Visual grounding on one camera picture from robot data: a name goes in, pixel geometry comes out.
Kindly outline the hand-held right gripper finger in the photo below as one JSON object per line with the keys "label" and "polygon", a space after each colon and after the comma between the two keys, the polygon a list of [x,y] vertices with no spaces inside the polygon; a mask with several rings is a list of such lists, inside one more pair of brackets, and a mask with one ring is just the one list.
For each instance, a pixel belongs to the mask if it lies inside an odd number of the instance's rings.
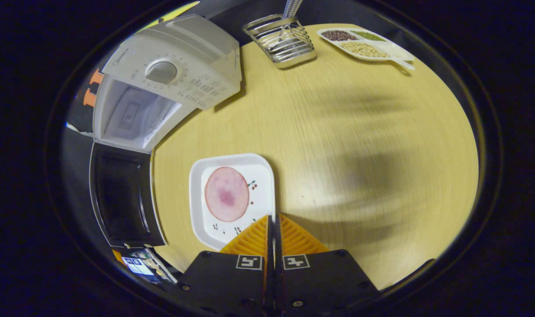
{"label": "hand-held right gripper finger", "polygon": [[280,317],[352,317],[380,297],[349,251],[329,250],[295,221],[274,221],[274,309]]}
{"label": "hand-held right gripper finger", "polygon": [[266,317],[273,308],[273,220],[266,215],[222,251],[201,251],[177,283],[177,294],[195,314]]}

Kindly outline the pink ham slice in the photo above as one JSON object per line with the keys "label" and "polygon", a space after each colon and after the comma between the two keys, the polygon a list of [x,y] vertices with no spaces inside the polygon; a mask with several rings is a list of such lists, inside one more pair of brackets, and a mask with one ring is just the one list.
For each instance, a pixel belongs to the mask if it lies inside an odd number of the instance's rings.
{"label": "pink ham slice", "polygon": [[236,169],[222,166],[208,178],[204,198],[209,212],[217,220],[236,221],[247,210],[250,199],[248,183]]}

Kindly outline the white square plate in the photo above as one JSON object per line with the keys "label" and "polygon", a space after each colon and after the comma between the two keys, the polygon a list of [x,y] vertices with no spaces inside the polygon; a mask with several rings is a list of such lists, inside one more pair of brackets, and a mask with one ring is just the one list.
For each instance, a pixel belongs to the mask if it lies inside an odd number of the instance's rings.
{"label": "white square plate", "polygon": [[[204,198],[211,173],[222,166],[239,171],[248,183],[250,199],[244,215],[233,222],[219,221],[209,212]],[[198,160],[189,172],[189,215],[192,229],[203,245],[221,250],[250,225],[266,215],[275,217],[275,176],[270,164],[258,154],[209,157]]]}

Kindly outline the white microwave oven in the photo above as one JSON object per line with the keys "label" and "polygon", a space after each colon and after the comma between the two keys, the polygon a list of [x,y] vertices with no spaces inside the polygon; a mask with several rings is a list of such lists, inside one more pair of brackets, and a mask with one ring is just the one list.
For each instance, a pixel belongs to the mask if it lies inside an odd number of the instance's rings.
{"label": "white microwave oven", "polygon": [[124,40],[102,73],[89,164],[94,215],[111,247],[163,246],[152,152],[192,112],[240,91],[239,42],[203,16],[179,16]]}

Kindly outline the pile of yellow soybeans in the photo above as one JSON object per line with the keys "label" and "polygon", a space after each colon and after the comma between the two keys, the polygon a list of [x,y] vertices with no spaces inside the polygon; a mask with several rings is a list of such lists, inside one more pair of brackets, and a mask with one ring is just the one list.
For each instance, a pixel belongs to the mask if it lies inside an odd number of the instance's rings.
{"label": "pile of yellow soybeans", "polygon": [[387,58],[387,57],[389,57],[388,54],[386,54],[384,52],[381,52],[380,50],[378,50],[374,46],[372,46],[372,45],[370,45],[368,43],[364,43],[364,42],[353,42],[353,41],[350,41],[350,42],[341,43],[341,44],[339,44],[339,46],[341,48],[345,49],[346,51],[351,52],[352,54],[355,54],[355,55],[366,56],[366,57],[370,57],[370,58]]}

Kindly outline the pile of red beans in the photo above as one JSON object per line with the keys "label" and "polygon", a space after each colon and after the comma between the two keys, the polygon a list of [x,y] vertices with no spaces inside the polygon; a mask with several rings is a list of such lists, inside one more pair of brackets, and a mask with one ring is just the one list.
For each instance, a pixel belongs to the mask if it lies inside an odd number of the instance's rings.
{"label": "pile of red beans", "polygon": [[358,40],[356,36],[353,36],[346,31],[337,30],[337,29],[324,31],[321,33],[321,35],[330,41],[356,41]]}

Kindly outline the white divided dish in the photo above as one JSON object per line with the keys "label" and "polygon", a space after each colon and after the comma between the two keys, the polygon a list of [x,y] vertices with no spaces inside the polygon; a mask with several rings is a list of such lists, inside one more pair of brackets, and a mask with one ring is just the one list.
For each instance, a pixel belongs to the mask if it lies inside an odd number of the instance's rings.
{"label": "white divided dish", "polygon": [[[337,30],[346,31],[346,32],[350,33],[351,35],[356,36],[356,38],[358,39],[358,40],[353,41],[353,42],[368,43],[368,44],[374,46],[375,48],[377,48],[378,50],[380,50],[381,52],[384,52],[384,53],[388,54],[389,57],[387,57],[387,58],[370,58],[370,57],[366,57],[366,56],[360,56],[360,55],[352,54],[351,52],[348,52],[348,51],[346,51],[345,49],[343,49],[343,48],[341,48],[339,46],[339,44],[347,42],[347,41],[330,41],[330,40],[324,38],[321,35],[322,32],[327,31],[327,30],[331,30],[331,29],[337,29]],[[351,32],[351,30],[372,33],[372,34],[380,36],[381,38],[383,38],[386,41],[368,40],[366,38],[358,36],[357,34],[354,34],[353,32]],[[349,56],[351,56],[353,58],[356,58],[358,60],[362,60],[362,61],[366,61],[366,62],[393,62],[393,63],[396,63],[398,66],[401,66],[401,67],[405,68],[406,70],[415,70],[415,67],[412,65],[412,63],[415,60],[415,57],[414,57],[413,54],[408,52],[406,49],[402,48],[400,45],[392,42],[391,40],[389,40],[387,38],[385,38],[384,36],[377,34],[376,32],[372,32],[372,31],[364,29],[364,28],[356,28],[356,27],[331,27],[331,28],[325,28],[325,29],[318,30],[316,33],[317,33],[318,36],[320,36],[326,42],[330,43],[331,45],[333,45],[337,49],[341,50],[342,52],[344,52],[344,53],[348,54]]]}

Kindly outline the pile of green beans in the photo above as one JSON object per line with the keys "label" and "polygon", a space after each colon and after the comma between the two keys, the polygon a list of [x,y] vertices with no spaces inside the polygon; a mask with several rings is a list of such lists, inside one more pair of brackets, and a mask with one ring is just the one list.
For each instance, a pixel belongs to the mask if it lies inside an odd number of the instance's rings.
{"label": "pile of green beans", "polygon": [[386,40],[384,40],[383,38],[381,38],[380,36],[375,35],[375,34],[372,34],[372,33],[362,32],[362,31],[356,31],[356,30],[351,30],[351,32],[353,32],[354,34],[357,34],[358,36],[361,36],[361,37],[363,37],[363,38],[366,38],[366,39],[368,39],[368,40],[372,40],[372,41],[386,41]]}

